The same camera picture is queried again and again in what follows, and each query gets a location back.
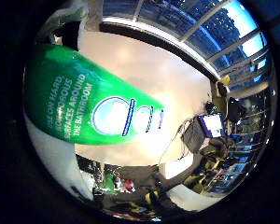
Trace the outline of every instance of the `person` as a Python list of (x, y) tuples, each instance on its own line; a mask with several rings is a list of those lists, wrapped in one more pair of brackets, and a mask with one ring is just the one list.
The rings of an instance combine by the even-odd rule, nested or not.
[(230, 97), (228, 102), (227, 119), (232, 123), (237, 123), (240, 119), (243, 119), (246, 115), (246, 108), (240, 104), (239, 101)]
[(228, 155), (228, 139), (212, 138), (209, 145), (204, 147), (200, 154), (212, 162), (217, 162), (217, 159), (224, 159)]

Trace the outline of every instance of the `computer monitor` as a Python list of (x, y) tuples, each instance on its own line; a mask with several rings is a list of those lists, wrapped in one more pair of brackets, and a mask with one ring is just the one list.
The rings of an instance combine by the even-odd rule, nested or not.
[(201, 115), (198, 116), (198, 121), (201, 123), (206, 137), (225, 136), (222, 113), (218, 112), (211, 115)]

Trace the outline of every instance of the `window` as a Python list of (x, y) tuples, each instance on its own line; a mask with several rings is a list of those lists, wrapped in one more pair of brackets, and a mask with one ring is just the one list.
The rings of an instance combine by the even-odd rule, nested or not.
[(114, 0), (104, 0), (103, 16), (132, 20), (137, 5), (138, 0), (117, 0), (116, 4), (114, 4)]

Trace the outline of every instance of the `yellow object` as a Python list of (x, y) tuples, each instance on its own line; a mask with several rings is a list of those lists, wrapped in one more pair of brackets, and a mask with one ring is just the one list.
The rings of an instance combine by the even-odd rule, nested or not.
[[(157, 191), (153, 191), (155, 193), (155, 195), (159, 198), (159, 193)], [(147, 193), (146, 194), (146, 201), (148, 204), (151, 204), (151, 200), (150, 200), (150, 197), (149, 197), (150, 193)]]
[(222, 79), (219, 80), (219, 82), (222, 82), (225, 86), (227, 86), (231, 81), (231, 78), (229, 75), (224, 76)]

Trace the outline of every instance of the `cable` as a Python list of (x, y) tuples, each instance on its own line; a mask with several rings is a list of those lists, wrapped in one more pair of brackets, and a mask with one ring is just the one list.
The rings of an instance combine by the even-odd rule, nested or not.
[(160, 157), (160, 159), (159, 159), (158, 166), (159, 166), (160, 163), (161, 163), (162, 157), (164, 156), (164, 154), (165, 154), (166, 151), (168, 150), (169, 146), (170, 146), (170, 145), (173, 143), (173, 141), (176, 139), (177, 135), (178, 135), (179, 133), (181, 133), (181, 130), (182, 130), (183, 128), (185, 128), (187, 122), (189, 122), (189, 123), (191, 124), (192, 121), (193, 121), (193, 119), (186, 119), (186, 120), (178, 127), (177, 132), (176, 132), (176, 134), (175, 134), (175, 137), (170, 141), (170, 143), (168, 144), (168, 146), (166, 147), (166, 149), (165, 149), (165, 150), (163, 151), (163, 153), (161, 154), (161, 157)]
[(158, 166), (160, 166), (162, 157), (164, 156), (164, 154), (165, 154), (166, 151), (168, 150), (169, 146), (173, 143), (173, 141), (174, 141), (175, 138), (177, 137), (177, 134), (178, 134), (178, 131), (176, 132), (175, 137), (174, 137), (173, 139), (171, 139), (170, 143), (168, 144), (168, 146), (166, 147), (166, 149), (165, 149), (165, 150), (163, 151), (163, 153), (161, 154), (161, 157), (160, 157), (160, 159), (159, 159)]

